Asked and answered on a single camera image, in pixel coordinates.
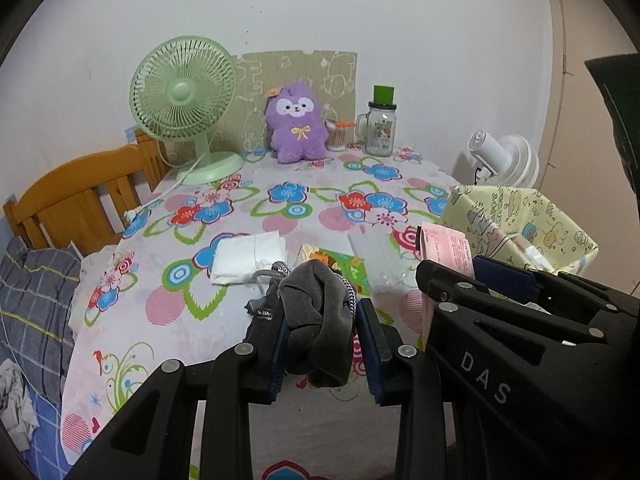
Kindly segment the grey sock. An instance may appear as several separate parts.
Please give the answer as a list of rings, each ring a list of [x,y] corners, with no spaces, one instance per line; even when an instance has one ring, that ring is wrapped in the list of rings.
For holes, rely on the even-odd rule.
[[[325,263],[310,259],[279,285],[288,348],[285,370],[305,375],[316,388],[337,388],[352,367],[355,294],[352,286]]]

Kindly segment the clear plastic straw pack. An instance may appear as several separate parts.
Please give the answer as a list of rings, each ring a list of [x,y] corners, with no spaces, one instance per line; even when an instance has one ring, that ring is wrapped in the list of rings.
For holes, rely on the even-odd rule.
[[[406,267],[388,234],[357,228],[349,231],[348,239],[355,256],[363,261],[371,292],[387,292],[401,285]]]

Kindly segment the pink paper packet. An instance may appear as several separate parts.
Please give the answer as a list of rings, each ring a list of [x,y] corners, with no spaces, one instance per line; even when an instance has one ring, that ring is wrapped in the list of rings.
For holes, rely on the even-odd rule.
[[[419,247],[424,261],[433,261],[467,278],[475,278],[470,244],[462,232],[423,222]]]

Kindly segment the white cloth pack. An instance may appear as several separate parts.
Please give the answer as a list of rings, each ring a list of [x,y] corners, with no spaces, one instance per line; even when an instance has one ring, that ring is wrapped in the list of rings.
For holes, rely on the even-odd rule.
[[[248,283],[261,270],[285,262],[285,239],[278,232],[240,235],[221,240],[214,255],[210,282],[215,285]]]

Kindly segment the crumpled white cloth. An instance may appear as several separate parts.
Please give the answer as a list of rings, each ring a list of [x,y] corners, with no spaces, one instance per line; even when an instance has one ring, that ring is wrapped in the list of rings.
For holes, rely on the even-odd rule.
[[[39,428],[34,404],[23,374],[14,362],[5,359],[0,374],[1,422],[17,449],[26,452]]]

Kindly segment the yellow cartoon storage box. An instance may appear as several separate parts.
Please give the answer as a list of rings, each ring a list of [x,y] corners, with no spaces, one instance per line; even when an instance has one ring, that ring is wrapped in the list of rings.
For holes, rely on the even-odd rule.
[[[583,274],[598,244],[534,188],[458,185],[440,223],[466,236],[473,256],[552,274]]]

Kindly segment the floral tablecloth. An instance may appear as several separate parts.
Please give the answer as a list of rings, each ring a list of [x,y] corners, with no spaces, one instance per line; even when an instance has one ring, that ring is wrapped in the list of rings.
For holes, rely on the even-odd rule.
[[[410,148],[373,157],[355,145],[293,165],[257,151],[241,171],[200,186],[163,180],[160,198],[137,214],[120,242],[93,250],[82,264],[62,401],[66,460],[78,460],[164,361],[208,361],[244,337],[245,307],[260,287],[212,279],[237,237],[278,234],[289,266],[301,263],[308,247],[321,249],[360,295],[372,297],[381,322],[420,344],[416,229],[439,219],[453,188],[452,177]],[[350,246],[356,228],[373,237],[394,268],[377,290]]]

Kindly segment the grey plaid pillow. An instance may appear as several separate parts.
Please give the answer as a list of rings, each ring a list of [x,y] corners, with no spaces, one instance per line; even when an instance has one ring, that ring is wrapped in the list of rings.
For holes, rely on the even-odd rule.
[[[13,237],[1,259],[1,349],[35,392],[60,406],[74,337],[68,320],[80,260]]]

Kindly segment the beige door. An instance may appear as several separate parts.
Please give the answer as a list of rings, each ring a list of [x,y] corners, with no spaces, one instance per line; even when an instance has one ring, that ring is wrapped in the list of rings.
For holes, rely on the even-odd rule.
[[[639,292],[639,221],[613,139],[612,119],[585,66],[632,53],[634,45],[602,0],[550,0],[552,89],[539,188],[599,246],[587,278]]]

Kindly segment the white floor fan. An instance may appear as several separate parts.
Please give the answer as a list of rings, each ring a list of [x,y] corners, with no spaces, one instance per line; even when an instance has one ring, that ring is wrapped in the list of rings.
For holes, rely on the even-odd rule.
[[[524,136],[500,136],[477,130],[454,162],[451,175],[462,184],[533,188],[539,158]]]

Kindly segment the toothpick jar orange lid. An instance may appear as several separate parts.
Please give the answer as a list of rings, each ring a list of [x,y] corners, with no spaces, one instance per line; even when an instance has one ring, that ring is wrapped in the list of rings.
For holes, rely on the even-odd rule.
[[[346,144],[352,138],[352,133],[356,128],[354,122],[342,122],[341,120],[326,119],[324,121],[328,138],[326,139],[326,148],[329,151],[344,151]]]

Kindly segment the wooden bed headboard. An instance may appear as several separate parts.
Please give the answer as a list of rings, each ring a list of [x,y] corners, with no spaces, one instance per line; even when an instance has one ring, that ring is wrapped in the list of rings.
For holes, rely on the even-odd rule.
[[[82,156],[66,162],[35,182],[19,200],[10,198],[3,212],[15,235],[32,248],[65,248],[75,244],[83,254],[119,242],[100,200],[105,188],[119,220],[142,204],[134,188],[141,172],[154,190],[169,171],[166,150],[142,130],[134,143],[117,150]]]

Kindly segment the glass mason jar green lid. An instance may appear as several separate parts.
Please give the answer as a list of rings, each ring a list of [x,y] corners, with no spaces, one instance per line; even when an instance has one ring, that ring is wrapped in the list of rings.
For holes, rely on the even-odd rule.
[[[393,87],[374,86],[369,110],[356,119],[356,137],[363,151],[370,155],[393,154],[397,110],[394,93]]]

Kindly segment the purple plush toy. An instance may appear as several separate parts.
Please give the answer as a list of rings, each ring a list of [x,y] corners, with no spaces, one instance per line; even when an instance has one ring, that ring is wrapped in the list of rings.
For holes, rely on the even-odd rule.
[[[265,121],[279,164],[326,157],[328,132],[311,88],[301,81],[282,87],[268,98]]]

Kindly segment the green desk fan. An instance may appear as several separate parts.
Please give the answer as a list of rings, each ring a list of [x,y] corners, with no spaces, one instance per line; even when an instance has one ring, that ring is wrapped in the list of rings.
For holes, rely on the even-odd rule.
[[[165,143],[194,143],[195,159],[177,172],[185,185],[235,174],[243,159],[215,151],[213,131],[235,98],[236,68],[218,42],[199,36],[171,38],[149,52],[129,87],[129,106],[140,129]]]

